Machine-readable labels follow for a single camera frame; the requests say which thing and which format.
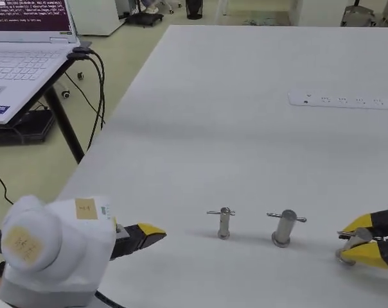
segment trash bin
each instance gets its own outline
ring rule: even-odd
[[[186,0],[187,18],[201,19],[202,18],[203,0]]]

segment black table leg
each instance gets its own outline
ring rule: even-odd
[[[46,93],[44,93],[44,98],[63,133],[64,139],[70,147],[71,153],[77,161],[77,164],[79,164],[84,157],[84,152],[54,87],[50,87]]]

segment laptop keyboard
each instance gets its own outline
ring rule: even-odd
[[[60,51],[0,51],[0,80],[36,80]]]

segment power strip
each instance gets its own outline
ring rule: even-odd
[[[388,110],[388,98],[371,96],[334,96],[309,91],[290,91],[288,100],[294,106],[317,106]]]

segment laptop screen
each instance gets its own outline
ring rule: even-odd
[[[70,32],[64,0],[2,0],[0,31]]]

